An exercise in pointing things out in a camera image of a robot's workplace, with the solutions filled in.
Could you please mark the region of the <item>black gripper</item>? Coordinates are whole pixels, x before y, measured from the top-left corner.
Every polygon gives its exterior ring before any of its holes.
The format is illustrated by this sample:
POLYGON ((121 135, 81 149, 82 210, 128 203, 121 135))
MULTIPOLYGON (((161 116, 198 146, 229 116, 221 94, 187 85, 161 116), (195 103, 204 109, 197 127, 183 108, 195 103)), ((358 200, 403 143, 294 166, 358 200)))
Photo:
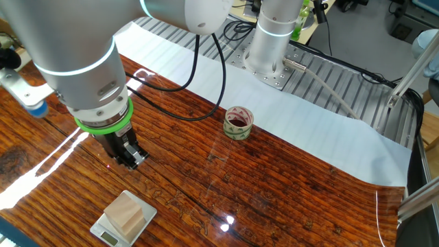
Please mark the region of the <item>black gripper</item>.
POLYGON ((94 134, 93 137, 110 158, 129 170, 137 169, 150 155, 139 145, 130 121, 116 132, 94 134))

